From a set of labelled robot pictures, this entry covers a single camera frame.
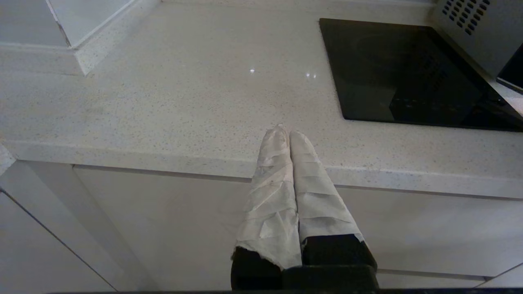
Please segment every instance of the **paper towel wrapping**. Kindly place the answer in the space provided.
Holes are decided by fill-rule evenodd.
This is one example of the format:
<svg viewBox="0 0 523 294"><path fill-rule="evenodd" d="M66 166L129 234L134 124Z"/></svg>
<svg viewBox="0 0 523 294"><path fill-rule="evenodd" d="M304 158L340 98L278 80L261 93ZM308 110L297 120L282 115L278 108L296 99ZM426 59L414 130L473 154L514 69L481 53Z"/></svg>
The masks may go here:
<svg viewBox="0 0 523 294"><path fill-rule="evenodd" d="M354 234L363 241L354 218L334 187L308 138L290 133L294 187L300 216L300 241L310 236Z"/></svg>
<svg viewBox="0 0 523 294"><path fill-rule="evenodd" d="M289 136L281 125L268 130L261 142L248 197L236 246L281 269L301 265Z"/></svg>

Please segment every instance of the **black induction cooktop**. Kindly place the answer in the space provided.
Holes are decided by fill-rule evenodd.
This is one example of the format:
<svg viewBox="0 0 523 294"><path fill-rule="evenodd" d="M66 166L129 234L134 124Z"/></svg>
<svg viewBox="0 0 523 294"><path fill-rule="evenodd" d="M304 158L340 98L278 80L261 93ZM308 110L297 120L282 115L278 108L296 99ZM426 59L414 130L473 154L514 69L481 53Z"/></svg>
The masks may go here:
<svg viewBox="0 0 523 294"><path fill-rule="evenodd" d="M320 19L345 119L523 131L523 117L430 27Z"/></svg>

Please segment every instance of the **countertop edge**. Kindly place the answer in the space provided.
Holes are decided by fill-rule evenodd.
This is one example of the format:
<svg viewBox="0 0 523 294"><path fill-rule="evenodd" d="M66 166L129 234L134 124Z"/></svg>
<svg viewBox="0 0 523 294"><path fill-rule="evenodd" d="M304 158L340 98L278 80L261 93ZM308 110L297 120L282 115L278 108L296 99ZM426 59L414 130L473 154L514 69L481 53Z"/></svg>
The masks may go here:
<svg viewBox="0 0 523 294"><path fill-rule="evenodd" d="M0 144L0 176L16 161L11 153Z"/></svg>
<svg viewBox="0 0 523 294"><path fill-rule="evenodd" d="M134 150L97 149L35 142L5 141L18 160L141 169L235 178L251 178L255 161L205 158L179 154L147 153ZM429 193L462 194L502 198L523 198L523 180L464 174L421 173L325 167L336 186L379 188Z"/></svg>

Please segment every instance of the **kitchen countertop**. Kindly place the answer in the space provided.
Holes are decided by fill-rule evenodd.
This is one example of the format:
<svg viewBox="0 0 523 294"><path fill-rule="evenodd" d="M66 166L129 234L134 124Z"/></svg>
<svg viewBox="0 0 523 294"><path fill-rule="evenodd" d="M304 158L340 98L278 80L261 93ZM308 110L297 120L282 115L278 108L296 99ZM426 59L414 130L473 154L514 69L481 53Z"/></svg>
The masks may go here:
<svg viewBox="0 0 523 294"><path fill-rule="evenodd" d="M7 149L0 144L0 176L16 161Z"/></svg>
<svg viewBox="0 0 523 294"><path fill-rule="evenodd" d="M523 198L523 133L343 119L318 19L425 25L430 9L369 5L161 3L87 77L1 72L0 138L19 160L249 178L283 123L336 185Z"/></svg>

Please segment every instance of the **drawer front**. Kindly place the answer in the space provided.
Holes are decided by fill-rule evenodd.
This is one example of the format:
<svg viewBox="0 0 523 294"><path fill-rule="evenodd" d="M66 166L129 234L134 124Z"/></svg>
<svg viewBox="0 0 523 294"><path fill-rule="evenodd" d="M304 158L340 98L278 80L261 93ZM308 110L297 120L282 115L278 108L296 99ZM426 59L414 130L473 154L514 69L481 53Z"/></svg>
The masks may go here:
<svg viewBox="0 0 523 294"><path fill-rule="evenodd" d="M522 288L523 265L509 270L494 279L481 284L479 288Z"/></svg>
<svg viewBox="0 0 523 294"><path fill-rule="evenodd" d="M382 269L494 277L523 261L523 202L339 188Z"/></svg>
<svg viewBox="0 0 523 294"><path fill-rule="evenodd" d="M250 184L75 167L159 290L228 290Z"/></svg>
<svg viewBox="0 0 523 294"><path fill-rule="evenodd" d="M481 280L385 273L378 273L376 279L381 289L473 288L484 282Z"/></svg>
<svg viewBox="0 0 523 294"><path fill-rule="evenodd" d="M2 294L113 291L4 194L0 194L0 263Z"/></svg>

